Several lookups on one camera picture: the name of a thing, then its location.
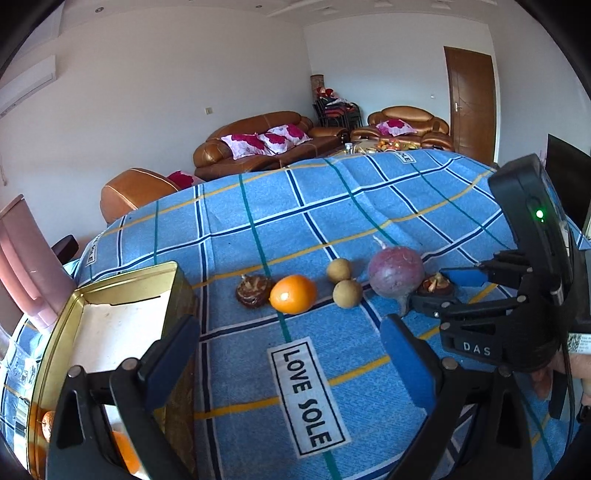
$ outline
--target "tangerine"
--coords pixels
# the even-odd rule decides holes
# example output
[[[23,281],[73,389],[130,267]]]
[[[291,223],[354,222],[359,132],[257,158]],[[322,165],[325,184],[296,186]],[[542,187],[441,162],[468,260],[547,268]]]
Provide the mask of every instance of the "tangerine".
[[[113,430],[112,432],[113,437],[115,438],[115,443],[117,444],[119,453],[123,457],[123,461],[125,462],[127,470],[129,470],[129,473],[132,475],[137,473],[141,464],[137,454],[135,453],[135,449],[131,445],[131,442],[125,433],[117,432],[116,430]]]
[[[297,315],[310,310],[316,301],[316,285],[303,275],[290,275],[271,290],[269,302],[279,312]]]

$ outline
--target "air conditioner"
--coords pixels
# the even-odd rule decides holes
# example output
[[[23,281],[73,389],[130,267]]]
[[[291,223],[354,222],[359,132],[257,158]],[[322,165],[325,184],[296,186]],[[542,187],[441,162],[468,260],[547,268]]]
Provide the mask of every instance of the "air conditioner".
[[[0,118],[56,79],[56,56],[33,65],[0,89]]]

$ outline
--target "black monitor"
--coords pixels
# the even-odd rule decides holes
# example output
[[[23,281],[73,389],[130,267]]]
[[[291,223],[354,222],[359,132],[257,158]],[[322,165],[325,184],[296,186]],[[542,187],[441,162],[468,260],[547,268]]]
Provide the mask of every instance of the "black monitor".
[[[564,140],[548,135],[545,168],[564,211],[586,232],[591,213],[591,157]]]

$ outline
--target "cable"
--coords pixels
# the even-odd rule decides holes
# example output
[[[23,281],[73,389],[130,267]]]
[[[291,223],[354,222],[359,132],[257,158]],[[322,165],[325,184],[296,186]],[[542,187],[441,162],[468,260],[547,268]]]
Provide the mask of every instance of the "cable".
[[[564,373],[566,374],[566,385],[569,392],[569,434],[566,437],[566,445],[564,446],[564,452],[569,448],[570,443],[573,441],[574,432],[574,387],[573,387],[573,372],[570,368],[570,355],[569,348],[565,339],[562,340],[562,355],[564,358]]]

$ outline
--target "hand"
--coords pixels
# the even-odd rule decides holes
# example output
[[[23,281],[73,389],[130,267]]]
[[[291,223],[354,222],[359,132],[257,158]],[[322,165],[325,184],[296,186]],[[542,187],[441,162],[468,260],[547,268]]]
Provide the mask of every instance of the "hand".
[[[573,378],[583,379],[582,404],[591,406],[591,355],[571,353],[570,369],[573,373]],[[562,352],[556,352],[554,358],[546,367],[531,374],[535,393],[540,400],[548,398],[550,395],[554,370],[564,373],[564,358]]]

